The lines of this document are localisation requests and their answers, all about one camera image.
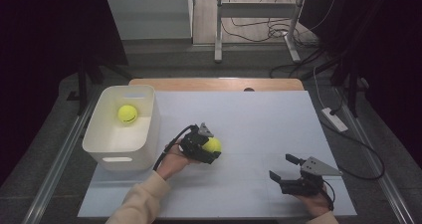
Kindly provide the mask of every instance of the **gray carpet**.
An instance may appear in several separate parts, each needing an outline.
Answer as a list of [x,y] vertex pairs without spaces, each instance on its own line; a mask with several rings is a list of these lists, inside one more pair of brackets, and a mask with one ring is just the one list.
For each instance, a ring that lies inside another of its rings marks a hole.
[[[271,68],[291,65],[291,58],[284,45],[279,46],[241,46],[226,45],[223,62],[213,61],[213,47],[192,47],[188,44],[136,44],[125,43],[129,60],[128,67],[121,67],[138,78],[268,78]],[[314,49],[300,48],[304,58]],[[313,64],[321,64],[326,56],[321,56]],[[299,74],[311,71],[313,66],[305,66]],[[285,78],[292,67],[276,70],[276,78]],[[105,81],[102,85],[89,83],[93,87],[104,89],[109,86],[127,85],[128,80],[102,67]],[[320,99],[326,107],[335,109],[340,97],[329,84],[332,69],[314,78],[304,81],[304,86],[316,108],[321,114]],[[45,120],[43,127],[34,139],[29,150],[16,166],[13,173],[0,189],[0,222],[22,222],[38,189],[48,173],[58,150],[76,120],[79,104],[67,101],[70,92],[78,90],[78,79],[71,75],[62,80],[60,94]],[[375,149],[383,158],[386,170],[391,176],[415,220],[422,222],[422,171],[412,160],[407,150],[395,137],[382,119],[371,108],[364,97],[364,92],[357,94],[358,121],[362,124]],[[349,125],[343,111],[337,113]],[[320,120],[328,123],[321,115]],[[323,128],[330,148],[338,164],[360,175],[374,175],[368,164],[363,149],[355,141],[343,138],[327,128]],[[354,136],[350,130],[345,133]],[[60,182],[43,215],[41,223],[104,223],[104,220],[77,218],[80,205],[96,167],[95,161],[82,149],[81,136],[63,172]],[[341,223],[399,223],[387,199],[384,190],[377,181],[362,181],[345,174],[343,176],[347,190],[357,212],[356,217],[342,217]],[[236,221],[236,223],[304,223],[307,218],[295,220]],[[207,221],[204,223],[229,223],[228,221]]]

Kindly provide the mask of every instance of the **beige sleeve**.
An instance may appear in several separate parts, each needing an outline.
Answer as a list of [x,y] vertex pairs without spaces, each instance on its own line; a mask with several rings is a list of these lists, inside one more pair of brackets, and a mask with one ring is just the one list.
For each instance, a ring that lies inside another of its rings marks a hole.
[[313,220],[307,222],[307,224],[338,224],[332,212],[327,212]]
[[149,224],[159,214],[159,201],[170,190],[168,183],[155,171],[141,184],[127,192],[121,206],[108,218],[107,224]]

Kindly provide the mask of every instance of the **human hand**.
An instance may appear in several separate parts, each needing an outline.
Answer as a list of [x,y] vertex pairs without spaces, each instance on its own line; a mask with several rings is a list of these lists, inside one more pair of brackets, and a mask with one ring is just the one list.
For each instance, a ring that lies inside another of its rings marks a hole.
[[[325,185],[323,186],[322,189],[323,191],[326,191]],[[308,212],[313,216],[313,218],[319,217],[322,214],[325,214],[329,211],[328,201],[320,193],[314,196],[301,196],[301,195],[294,195],[294,196],[305,204],[305,206],[308,209]]]
[[164,180],[167,180],[172,175],[183,170],[183,168],[186,165],[189,165],[190,163],[200,162],[183,155],[183,153],[179,149],[179,144],[177,142],[170,148],[170,150],[168,150],[167,154],[162,159],[161,164],[158,166],[156,172]]

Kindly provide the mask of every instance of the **wooden floor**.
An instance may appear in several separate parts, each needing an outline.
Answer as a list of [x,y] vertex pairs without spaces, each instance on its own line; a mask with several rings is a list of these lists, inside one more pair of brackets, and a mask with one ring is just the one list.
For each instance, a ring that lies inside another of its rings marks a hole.
[[[251,2],[251,3],[294,3],[296,0],[223,0],[223,2]],[[290,19],[272,18],[268,23],[268,18],[223,18],[223,43],[256,43],[247,39],[229,35],[236,34],[246,37],[250,40],[261,41],[268,38],[269,26],[274,28],[289,29]],[[260,23],[251,26],[237,26],[251,23]],[[193,19],[193,43],[194,44],[213,44],[217,28],[217,0],[195,0],[194,19]],[[298,32],[301,33],[301,40],[307,42],[317,41],[317,37],[301,24],[297,25]],[[284,43],[281,33],[276,33],[276,38],[272,38],[260,43]]]

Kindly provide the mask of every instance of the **yellow tennis ball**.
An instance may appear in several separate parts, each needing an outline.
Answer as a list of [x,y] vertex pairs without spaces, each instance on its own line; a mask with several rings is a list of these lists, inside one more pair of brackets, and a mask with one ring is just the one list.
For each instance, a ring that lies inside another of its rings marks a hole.
[[117,116],[123,123],[131,123],[137,118],[137,110],[133,106],[125,105],[118,109]]
[[221,152],[221,142],[216,137],[208,137],[208,141],[202,145],[202,149],[209,152]]

